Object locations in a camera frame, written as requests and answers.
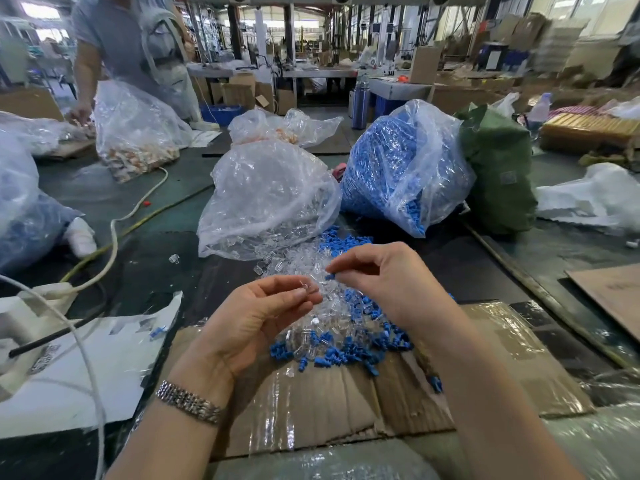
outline wristwatch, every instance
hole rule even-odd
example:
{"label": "wristwatch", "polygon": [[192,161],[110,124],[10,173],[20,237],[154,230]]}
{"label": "wristwatch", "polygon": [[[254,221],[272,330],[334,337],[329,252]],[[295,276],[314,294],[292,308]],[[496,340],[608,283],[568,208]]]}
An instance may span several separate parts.
{"label": "wristwatch", "polygon": [[156,391],[156,397],[200,421],[218,425],[222,409],[180,386],[164,381]]}

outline woman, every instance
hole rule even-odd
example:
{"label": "woman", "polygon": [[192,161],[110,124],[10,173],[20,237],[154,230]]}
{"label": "woman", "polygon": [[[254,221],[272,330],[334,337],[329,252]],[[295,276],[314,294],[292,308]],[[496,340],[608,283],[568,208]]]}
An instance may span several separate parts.
{"label": "woman", "polygon": [[71,119],[89,119],[103,63],[110,79],[157,97],[183,120],[201,119],[185,66],[193,40],[173,0],[78,0],[71,19],[78,91]]}
{"label": "woman", "polygon": [[[428,348],[476,479],[579,480],[520,386],[424,265],[400,242],[366,244],[326,268],[375,300],[389,320]],[[238,374],[276,334],[320,303],[306,276],[270,276],[237,288],[179,359],[108,480],[200,480],[218,434],[216,408],[226,407]],[[197,419],[170,405],[167,389],[209,401]]]}

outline gray t-shirt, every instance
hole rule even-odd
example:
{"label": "gray t-shirt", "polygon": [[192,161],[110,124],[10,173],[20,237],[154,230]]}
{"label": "gray t-shirt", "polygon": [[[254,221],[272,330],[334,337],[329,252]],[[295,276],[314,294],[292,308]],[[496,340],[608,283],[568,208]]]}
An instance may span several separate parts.
{"label": "gray t-shirt", "polygon": [[[123,80],[169,104],[178,116],[189,117],[184,97],[160,86],[149,74],[142,49],[138,14],[146,7],[171,11],[173,0],[132,0],[131,9],[111,0],[78,0],[71,13],[75,37],[100,51],[107,74]],[[153,54],[162,57],[167,54]]]}

